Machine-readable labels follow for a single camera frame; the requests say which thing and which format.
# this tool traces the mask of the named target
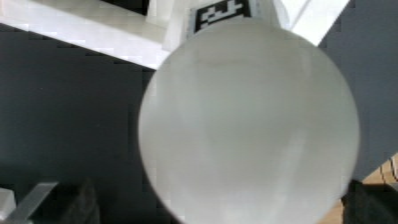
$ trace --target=white oval object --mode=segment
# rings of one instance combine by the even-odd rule
[[[138,141],[182,223],[315,223],[351,176],[355,103],[323,52],[259,20],[214,24],[170,54],[143,96]]]

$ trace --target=white panel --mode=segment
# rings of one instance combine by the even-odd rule
[[[314,45],[321,42],[346,4],[347,0],[310,0],[296,14],[291,32],[298,34]]]
[[[150,0],[145,22],[166,27],[170,21],[170,12],[175,0]]]
[[[157,68],[164,29],[145,17],[97,0],[3,1],[0,21],[125,61]]]
[[[283,29],[317,45],[347,0],[273,1]],[[145,18],[99,0],[1,0],[0,22],[156,69],[184,39],[186,10],[212,2],[150,0]]]

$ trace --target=black object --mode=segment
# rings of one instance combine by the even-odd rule
[[[35,224],[99,224],[95,191],[88,180],[81,186],[60,184],[54,187],[29,220]]]
[[[398,192],[388,185],[351,181],[342,204],[344,224],[398,224]]]

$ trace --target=dark gray wall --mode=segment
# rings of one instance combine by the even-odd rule
[[[104,223],[168,223],[136,147],[152,71],[0,25],[0,185],[92,178]]]
[[[353,177],[360,180],[398,151],[395,0],[349,2],[321,48],[356,101],[362,140]]]

